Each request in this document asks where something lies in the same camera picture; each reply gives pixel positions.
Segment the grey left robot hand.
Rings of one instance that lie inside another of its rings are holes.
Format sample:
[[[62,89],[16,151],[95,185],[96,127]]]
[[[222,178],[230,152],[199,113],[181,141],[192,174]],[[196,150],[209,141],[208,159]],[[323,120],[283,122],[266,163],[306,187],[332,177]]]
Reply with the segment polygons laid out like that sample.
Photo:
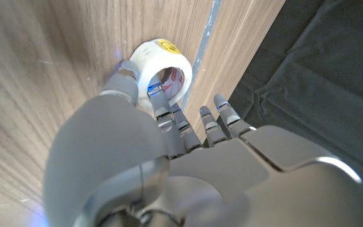
[[[334,154],[280,127],[250,126],[220,95],[229,135],[202,107],[203,147],[159,81],[159,115],[137,109],[138,80],[122,61],[57,133],[43,190],[49,225],[363,226],[362,179]]]

